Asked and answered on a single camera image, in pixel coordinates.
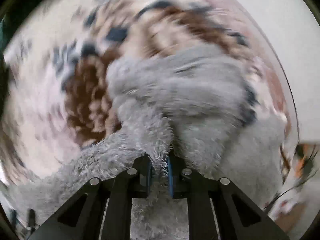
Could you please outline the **grey fluffy fleece pants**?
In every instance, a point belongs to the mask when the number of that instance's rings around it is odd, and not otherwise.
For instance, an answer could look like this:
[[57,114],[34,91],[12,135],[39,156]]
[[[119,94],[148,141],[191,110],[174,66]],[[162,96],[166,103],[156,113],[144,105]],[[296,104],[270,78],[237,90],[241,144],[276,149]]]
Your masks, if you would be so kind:
[[122,127],[70,163],[10,193],[21,219],[40,223],[92,177],[109,179],[148,154],[151,194],[133,202],[131,239],[187,239],[187,204],[170,198],[170,149],[209,178],[228,177],[259,207],[282,185],[279,148],[285,121],[255,99],[244,65],[215,45],[165,58],[122,57],[108,68],[108,91]]

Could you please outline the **floral plush bed blanket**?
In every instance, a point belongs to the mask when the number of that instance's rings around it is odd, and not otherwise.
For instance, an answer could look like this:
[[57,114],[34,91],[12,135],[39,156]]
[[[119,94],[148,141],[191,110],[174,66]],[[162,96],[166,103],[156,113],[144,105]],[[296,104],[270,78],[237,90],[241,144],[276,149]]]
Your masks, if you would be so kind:
[[129,17],[153,2],[169,1],[183,9],[208,8],[215,23],[241,34],[252,55],[250,82],[259,104],[257,116],[272,109],[292,129],[283,85],[276,75],[280,64],[253,21],[235,0],[44,0],[18,28],[4,51],[9,71],[9,93],[1,117],[3,182],[20,184],[44,178],[75,158],[80,147],[110,132],[98,129],[80,135],[67,123],[63,85],[74,78],[82,46],[101,50],[116,15]]

